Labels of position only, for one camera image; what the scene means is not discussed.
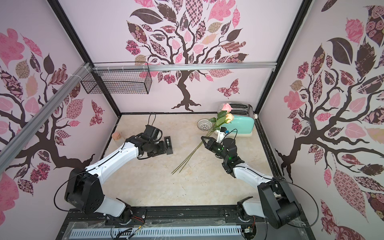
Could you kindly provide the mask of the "mint green toaster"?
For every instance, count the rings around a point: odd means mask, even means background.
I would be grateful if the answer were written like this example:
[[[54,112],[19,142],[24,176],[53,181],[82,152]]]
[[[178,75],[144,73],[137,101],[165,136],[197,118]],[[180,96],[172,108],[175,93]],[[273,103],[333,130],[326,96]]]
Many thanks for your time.
[[[227,128],[230,132],[233,129],[237,129],[238,137],[250,137],[253,134],[255,125],[254,111],[251,105],[240,102],[229,102],[231,106],[231,114],[234,116],[234,120],[229,124],[223,124],[223,127]]]

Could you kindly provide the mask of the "black tape dispenser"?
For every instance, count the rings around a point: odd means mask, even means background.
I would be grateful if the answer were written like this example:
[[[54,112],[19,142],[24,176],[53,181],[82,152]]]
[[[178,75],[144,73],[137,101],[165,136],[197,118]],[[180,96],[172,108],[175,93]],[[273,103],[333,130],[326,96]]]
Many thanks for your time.
[[[170,136],[164,137],[164,142],[166,145],[166,154],[172,155],[173,154],[173,146],[172,146],[171,137]]]

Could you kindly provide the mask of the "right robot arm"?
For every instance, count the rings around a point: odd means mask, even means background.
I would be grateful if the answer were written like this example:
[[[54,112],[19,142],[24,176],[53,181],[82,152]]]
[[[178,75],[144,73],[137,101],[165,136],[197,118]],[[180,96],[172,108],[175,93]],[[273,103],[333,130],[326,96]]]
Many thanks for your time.
[[[282,176],[272,177],[251,168],[238,156],[235,139],[218,141],[203,136],[201,140],[207,150],[223,160],[222,166],[227,174],[258,190],[258,201],[248,198],[241,203],[247,215],[264,218],[275,229],[292,226],[291,222],[302,215],[303,208],[291,186],[304,188],[287,182]]]

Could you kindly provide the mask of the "white patterned bowl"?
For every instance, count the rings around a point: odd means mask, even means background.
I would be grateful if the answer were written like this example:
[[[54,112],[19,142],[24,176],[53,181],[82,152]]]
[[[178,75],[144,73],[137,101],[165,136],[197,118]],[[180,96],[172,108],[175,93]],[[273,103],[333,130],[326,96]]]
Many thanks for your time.
[[[201,119],[197,122],[197,127],[199,130],[207,132],[210,131],[213,127],[213,123],[208,119]]]

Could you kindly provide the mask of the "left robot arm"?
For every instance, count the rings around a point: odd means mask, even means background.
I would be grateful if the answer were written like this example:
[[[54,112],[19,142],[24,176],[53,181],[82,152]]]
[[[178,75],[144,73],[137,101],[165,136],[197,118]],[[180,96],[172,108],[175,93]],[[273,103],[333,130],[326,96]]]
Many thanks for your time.
[[[103,214],[126,225],[134,218],[132,207],[122,200],[106,196],[103,184],[131,160],[172,153],[171,138],[165,137],[160,129],[146,125],[144,132],[125,139],[117,150],[103,159],[84,169],[73,169],[69,179],[62,184],[66,187],[64,199],[84,214]]]

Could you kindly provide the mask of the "glass jar with cork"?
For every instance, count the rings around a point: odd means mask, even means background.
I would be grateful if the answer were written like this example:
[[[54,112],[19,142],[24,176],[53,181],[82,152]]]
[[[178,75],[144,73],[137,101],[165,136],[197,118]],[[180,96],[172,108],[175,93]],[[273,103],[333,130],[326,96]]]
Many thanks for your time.
[[[113,139],[115,142],[117,142],[118,140],[121,139],[121,134],[120,134],[119,132],[114,132],[114,133],[112,134],[112,139]]]

